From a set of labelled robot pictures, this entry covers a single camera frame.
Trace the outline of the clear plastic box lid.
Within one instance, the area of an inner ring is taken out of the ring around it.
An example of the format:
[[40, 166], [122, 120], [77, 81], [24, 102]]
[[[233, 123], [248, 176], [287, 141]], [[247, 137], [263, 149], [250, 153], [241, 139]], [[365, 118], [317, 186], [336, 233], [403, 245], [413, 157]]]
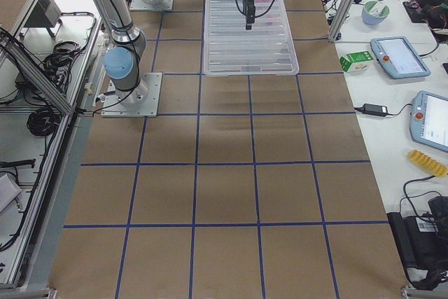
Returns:
[[206, 0], [202, 68], [207, 76], [296, 75], [298, 59], [284, 0], [255, 0], [250, 30], [235, 0]]

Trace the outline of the green white carton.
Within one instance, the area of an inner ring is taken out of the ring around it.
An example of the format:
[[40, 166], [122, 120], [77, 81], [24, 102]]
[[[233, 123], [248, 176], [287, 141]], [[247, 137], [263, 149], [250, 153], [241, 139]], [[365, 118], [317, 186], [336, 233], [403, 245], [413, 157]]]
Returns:
[[350, 73], [366, 70], [374, 62], [369, 51], [347, 53], [339, 58], [343, 72]]

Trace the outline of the green white bowl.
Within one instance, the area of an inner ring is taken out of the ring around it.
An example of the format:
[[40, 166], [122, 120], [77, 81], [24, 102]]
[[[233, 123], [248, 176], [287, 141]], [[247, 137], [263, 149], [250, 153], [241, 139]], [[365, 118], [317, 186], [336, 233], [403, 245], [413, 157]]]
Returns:
[[362, 9], [361, 18], [366, 25], [378, 25], [389, 16], [388, 6], [379, 1], [368, 1]]

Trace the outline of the blue teach pendant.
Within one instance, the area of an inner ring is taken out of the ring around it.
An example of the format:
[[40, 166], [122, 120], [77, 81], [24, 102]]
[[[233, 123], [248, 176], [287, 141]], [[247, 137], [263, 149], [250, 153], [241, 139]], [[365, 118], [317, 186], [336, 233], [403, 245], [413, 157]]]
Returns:
[[372, 39], [370, 47], [382, 69], [393, 79], [423, 78], [431, 74], [404, 36]]
[[411, 138], [447, 152], [447, 98], [420, 91], [412, 101], [409, 122]]

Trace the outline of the black power adapter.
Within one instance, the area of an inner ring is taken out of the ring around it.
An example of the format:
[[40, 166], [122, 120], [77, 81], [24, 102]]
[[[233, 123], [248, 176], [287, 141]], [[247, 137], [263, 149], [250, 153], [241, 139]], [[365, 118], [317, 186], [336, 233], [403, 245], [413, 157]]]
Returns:
[[364, 104], [362, 106], [362, 113], [371, 116], [385, 117], [388, 115], [388, 108], [378, 104]]

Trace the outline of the yellow corrugated toy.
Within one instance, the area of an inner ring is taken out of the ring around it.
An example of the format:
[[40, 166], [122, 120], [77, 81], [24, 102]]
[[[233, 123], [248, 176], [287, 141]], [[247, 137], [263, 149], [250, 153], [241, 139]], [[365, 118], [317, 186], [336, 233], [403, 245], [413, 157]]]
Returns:
[[447, 176], [447, 166], [426, 155], [425, 153], [413, 150], [407, 154], [407, 158], [410, 162], [422, 168], [427, 173], [430, 173], [436, 177]]

